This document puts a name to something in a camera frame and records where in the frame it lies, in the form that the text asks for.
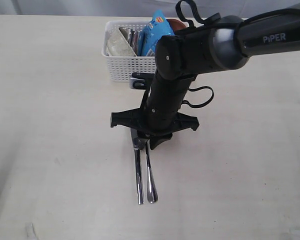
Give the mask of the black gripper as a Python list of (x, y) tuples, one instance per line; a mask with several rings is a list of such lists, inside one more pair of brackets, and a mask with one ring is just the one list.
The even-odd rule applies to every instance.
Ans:
[(174, 132), (197, 130), (197, 117), (178, 112), (195, 78), (194, 75), (186, 75), (168, 80), (156, 74), (150, 87), (144, 92), (140, 107), (111, 113), (110, 126), (130, 128), (134, 150), (154, 150), (171, 140)]

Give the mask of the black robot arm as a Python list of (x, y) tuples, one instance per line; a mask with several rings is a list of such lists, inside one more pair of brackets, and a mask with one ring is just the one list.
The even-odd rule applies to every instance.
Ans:
[(219, 13), (202, 19), (194, 1), (189, 26), (162, 36), (155, 49), (155, 73), (133, 73), (143, 79), (140, 107), (111, 114), (110, 125), (136, 132), (138, 140), (154, 149), (199, 121), (179, 112), (190, 85), (200, 74), (237, 70), (252, 56), (300, 51), (300, 3), (241, 19)]

